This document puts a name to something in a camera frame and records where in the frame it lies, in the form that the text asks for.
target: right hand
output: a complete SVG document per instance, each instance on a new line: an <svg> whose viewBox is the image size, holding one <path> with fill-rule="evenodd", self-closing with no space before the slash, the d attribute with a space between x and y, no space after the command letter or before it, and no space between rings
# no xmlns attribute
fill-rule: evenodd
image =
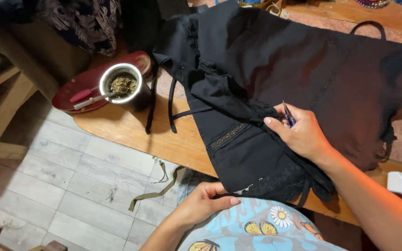
<svg viewBox="0 0 402 251"><path fill-rule="evenodd" d="M296 119L293 128L289 128L283 104L274 106L283 118L282 122L272 117L265 117L265 124L278 134L289 148L315 164L334 154L335 150L323 135L314 113L288 104L286 106Z"/></svg>

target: white daisy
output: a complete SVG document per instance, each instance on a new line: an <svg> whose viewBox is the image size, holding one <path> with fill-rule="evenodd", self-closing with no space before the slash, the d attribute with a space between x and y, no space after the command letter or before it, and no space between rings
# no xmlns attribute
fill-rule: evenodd
<svg viewBox="0 0 402 251"><path fill-rule="evenodd" d="M280 227L288 227L293 224L293 221L289 218L289 214L280 208L279 206L274 206L271 208L271 218L274 218L274 223L280 225Z"/></svg>

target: blue scissors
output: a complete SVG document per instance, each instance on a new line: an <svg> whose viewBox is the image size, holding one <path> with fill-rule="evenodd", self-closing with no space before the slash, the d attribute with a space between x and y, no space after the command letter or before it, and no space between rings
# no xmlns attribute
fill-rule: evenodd
<svg viewBox="0 0 402 251"><path fill-rule="evenodd" d="M282 102L283 102L283 107L285 109L285 117L288 120L289 128L292 128L296 124L296 119L293 117L293 115L289 111L288 107L285 104L285 101L282 100Z"/></svg>

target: hand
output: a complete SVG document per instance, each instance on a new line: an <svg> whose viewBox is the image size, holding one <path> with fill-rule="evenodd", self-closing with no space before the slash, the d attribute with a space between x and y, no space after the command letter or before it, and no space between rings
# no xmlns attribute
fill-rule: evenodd
<svg viewBox="0 0 402 251"><path fill-rule="evenodd" d="M220 182L202 182L176 207L170 217L182 223L185 230L189 230L215 212L240 204L240 201L233 196L212 199L217 194L225 193L227 191Z"/></svg>
<svg viewBox="0 0 402 251"><path fill-rule="evenodd" d="M289 128L283 104L274 106L283 118L282 122L275 118L265 117L265 124L278 134L289 148L315 164L334 154L335 150L323 135L314 113L288 104L286 106L296 119L293 128Z"/></svg>

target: left hand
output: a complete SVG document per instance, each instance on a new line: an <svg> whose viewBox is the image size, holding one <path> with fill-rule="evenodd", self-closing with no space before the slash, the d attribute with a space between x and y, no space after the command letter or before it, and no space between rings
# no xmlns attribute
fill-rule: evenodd
<svg viewBox="0 0 402 251"><path fill-rule="evenodd" d="M176 207L170 216L174 221L180 222L186 230L189 230L215 212L240 204L240 200L233 196L212 199L217 194L225 193L227 191L220 182L202 182Z"/></svg>

